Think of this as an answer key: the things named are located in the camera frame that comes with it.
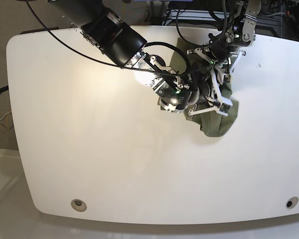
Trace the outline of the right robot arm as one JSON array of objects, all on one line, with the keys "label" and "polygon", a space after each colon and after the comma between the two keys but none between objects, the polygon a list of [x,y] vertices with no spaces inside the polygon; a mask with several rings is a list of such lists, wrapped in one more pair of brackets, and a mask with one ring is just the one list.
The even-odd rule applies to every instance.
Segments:
[{"label": "right robot arm", "polygon": [[[142,84],[159,96],[158,105],[171,113],[187,112],[188,116],[215,111],[227,116],[230,99],[221,95],[216,61],[202,48],[183,52],[164,42],[147,42],[101,0],[51,0],[81,30],[83,37],[96,46],[114,65],[123,69],[149,73]],[[164,46],[180,55],[185,70],[167,66],[158,55],[150,55],[145,47]]]}]

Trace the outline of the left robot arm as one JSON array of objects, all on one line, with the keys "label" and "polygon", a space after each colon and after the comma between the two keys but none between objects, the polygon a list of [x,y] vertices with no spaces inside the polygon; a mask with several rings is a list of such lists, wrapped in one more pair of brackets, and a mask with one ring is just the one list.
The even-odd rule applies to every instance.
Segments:
[{"label": "left robot arm", "polygon": [[204,7],[210,16],[216,21],[218,35],[209,34],[209,42],[206,44],[194,44],[195,48],[203,52],[214,61],[228,60],[233,54],[237,54],[232,63],[230,73],[233,73],[242,53],[241,47],[248,47],[255,40],[254,30],[257,23],[257,15],[260,12],[259,0],[223,0],[223,18],[215,15],[210,8],[210,1],[204,2]]}]

